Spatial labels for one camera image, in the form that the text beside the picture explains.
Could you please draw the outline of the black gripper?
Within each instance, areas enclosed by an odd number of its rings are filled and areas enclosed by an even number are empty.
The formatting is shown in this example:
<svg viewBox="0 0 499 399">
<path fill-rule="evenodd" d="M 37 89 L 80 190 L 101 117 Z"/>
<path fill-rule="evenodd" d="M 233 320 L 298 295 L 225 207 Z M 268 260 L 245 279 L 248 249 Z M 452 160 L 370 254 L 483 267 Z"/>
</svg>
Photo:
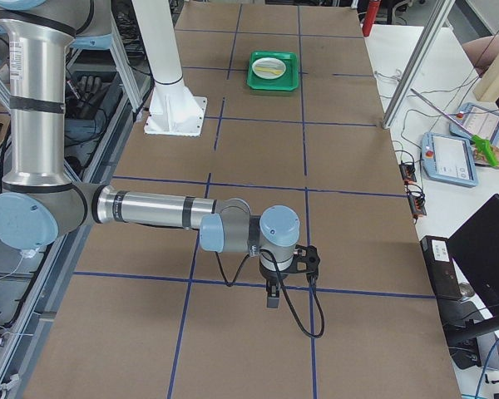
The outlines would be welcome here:
<svg viewBox="0 0 499 399">
<path fill-rule="evenodd" d="M 265 286 L 267 290 L 271 290 L 272 287 L 275 289 L 280 289 L 280 282 L 278 277 L 278 272 L 275 270 L 274 265 L 259 263 L 259 271 L 263 278 L 265 279 Z M 266 308 L 278 308 L 279 307 L 279 292 L 277 290 L 271 290 L 267 292 L 266 297 Z"/>
</svg>

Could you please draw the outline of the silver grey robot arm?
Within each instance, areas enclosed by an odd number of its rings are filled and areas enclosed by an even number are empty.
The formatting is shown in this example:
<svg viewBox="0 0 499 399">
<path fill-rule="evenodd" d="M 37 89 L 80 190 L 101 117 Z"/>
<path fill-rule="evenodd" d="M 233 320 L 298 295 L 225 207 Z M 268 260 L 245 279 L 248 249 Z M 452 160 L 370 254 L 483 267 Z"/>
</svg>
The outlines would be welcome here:
<svg viewBox="0 0 499 399">
<path fill-rule="evenodd" d="M 287 298 L 284 278 L 297 272 L 305 253 L 291 208 L 254 215 L 242 199 L 116 190 L 66 176 L 66 55 L 75 45 L 111 45 L 110 2 L 0 1 L 0 25 L 9 39 L 12 144 L 0 194 L 4 244 L 36 249 L 83 225 L 110 222 L 195 230 L 205 251 L 259 259 L 270 308 Z"/>
</svg>

